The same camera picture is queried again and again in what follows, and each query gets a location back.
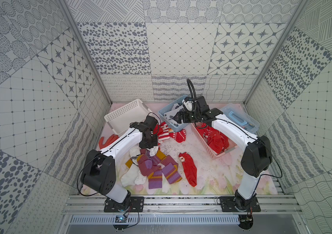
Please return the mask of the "small white sock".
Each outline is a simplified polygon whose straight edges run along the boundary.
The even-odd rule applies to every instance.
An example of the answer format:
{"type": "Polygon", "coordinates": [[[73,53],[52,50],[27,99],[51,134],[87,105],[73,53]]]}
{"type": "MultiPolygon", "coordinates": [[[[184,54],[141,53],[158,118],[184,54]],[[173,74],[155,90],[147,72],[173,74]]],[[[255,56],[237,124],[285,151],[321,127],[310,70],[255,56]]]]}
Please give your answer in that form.
{"type": "Polygon", "coordinates": [[[158,150],[159,150],[159,146],[154,146],[154,147],[148,149],[149,155],[151,157],[155,156],[157,154],[158,150]]]}

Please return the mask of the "white sock black pattern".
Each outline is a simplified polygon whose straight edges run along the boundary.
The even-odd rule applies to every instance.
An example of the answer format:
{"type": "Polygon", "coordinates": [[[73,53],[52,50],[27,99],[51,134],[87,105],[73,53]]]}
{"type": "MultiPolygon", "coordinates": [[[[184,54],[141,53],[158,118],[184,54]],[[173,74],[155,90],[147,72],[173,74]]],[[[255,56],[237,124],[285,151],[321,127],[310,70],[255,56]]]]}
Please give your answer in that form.
{"type": "Polygon", "coordinates": [[[163,114],[163,117],[168,121],[168,123],[173,126],[178,126],[179,124],[173,119],[175,115],[182,109],[178,104],[175,104],[170,111],[163,114]]]}

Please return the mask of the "plain white sock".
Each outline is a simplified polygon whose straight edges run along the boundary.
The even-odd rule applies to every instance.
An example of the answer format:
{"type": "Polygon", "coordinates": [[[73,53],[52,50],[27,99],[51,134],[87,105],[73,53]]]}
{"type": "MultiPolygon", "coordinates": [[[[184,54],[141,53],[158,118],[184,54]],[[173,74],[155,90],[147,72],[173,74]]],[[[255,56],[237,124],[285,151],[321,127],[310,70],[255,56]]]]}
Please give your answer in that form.
{"type": "Polygon", "coordinates": [[[121,177],[123,187],[130,185],[144,185],[146,176],[142,175],[138,166],[131,165],[130,169],[121,177]]]}

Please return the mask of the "red snowflake sock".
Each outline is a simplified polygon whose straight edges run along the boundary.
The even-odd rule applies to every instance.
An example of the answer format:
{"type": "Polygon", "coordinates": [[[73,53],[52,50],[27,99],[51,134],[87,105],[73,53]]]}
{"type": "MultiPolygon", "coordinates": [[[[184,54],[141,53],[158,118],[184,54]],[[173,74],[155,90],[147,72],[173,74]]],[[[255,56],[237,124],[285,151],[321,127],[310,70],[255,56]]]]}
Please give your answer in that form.
{"type": "Polygon", "coordinates": [[[224,134],[214,129],[213,127],[202,123],[200,126],[197,126],[196,129],[201,135],[201,137],[204,139],[208,147],[212,149],[216,154],[221,154],[230,147],[228,137],[226,137],[224,134]]]}

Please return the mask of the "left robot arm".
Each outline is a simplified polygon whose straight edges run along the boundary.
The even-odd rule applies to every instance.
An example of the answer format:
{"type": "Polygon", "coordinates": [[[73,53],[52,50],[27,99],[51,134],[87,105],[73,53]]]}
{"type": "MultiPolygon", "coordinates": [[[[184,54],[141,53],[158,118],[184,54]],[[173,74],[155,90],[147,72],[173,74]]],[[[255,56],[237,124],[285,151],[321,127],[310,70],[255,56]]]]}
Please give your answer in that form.
{"type": "Polygon", "coordinates": [[[159,124],[157,118],[148,115],[143,122],[131,123],[128,130],[107,147],[89,151],[77,183],[127,206],[130,192],[116,183],[116,160],[136,145],[144,149],[157,146],[158,136],[154,130],[159,124]]]}

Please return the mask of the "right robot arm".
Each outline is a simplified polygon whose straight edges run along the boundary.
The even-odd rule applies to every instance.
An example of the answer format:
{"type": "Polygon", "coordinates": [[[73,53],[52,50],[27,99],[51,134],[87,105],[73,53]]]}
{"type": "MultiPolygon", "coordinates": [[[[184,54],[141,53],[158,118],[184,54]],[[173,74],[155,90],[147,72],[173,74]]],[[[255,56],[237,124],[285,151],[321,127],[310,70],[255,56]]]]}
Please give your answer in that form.
{"type": "Polygon", "coordinates": [[[203,96],[187,97],[183,108],[172,119],[177,123],[205,123],[220,131],[243,150],[241,167],[244,170],[242,182],[235,192],[235,206],[239,211],[248,209],[255,199],[260,177],[272,163],[272,156],[267,137],[257,135],[243,129],[229,119],[221,110],[210,109],[203,96]]]}

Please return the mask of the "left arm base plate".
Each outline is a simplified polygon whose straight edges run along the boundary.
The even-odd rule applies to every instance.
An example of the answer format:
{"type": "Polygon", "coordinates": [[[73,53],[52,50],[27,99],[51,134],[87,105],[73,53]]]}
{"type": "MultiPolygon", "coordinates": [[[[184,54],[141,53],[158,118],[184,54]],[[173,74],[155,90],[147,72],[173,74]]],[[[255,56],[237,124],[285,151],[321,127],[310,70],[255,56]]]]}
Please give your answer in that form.
{"type": "Polygon", "coordinates": [[[118,203],[113,199],[107,198],[105,201],[105,213],[118,213],[118,212],[139,212],[143,211],[144,197],[127,197],[122,203],[118,203]]]}

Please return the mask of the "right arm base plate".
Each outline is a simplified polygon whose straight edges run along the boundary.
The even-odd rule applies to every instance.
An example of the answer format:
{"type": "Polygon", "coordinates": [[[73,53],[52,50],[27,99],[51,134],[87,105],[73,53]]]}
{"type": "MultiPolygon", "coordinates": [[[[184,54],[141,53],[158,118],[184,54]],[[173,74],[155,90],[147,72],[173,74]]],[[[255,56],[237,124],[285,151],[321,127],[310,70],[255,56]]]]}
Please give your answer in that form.
{"type": "Polygon", "coordinates": [[[260,212],[261,208],[256,196],[249,200],[239,197],[227,196],[218,197],[218,204],[221,206],[222,212],[260,212]]]}

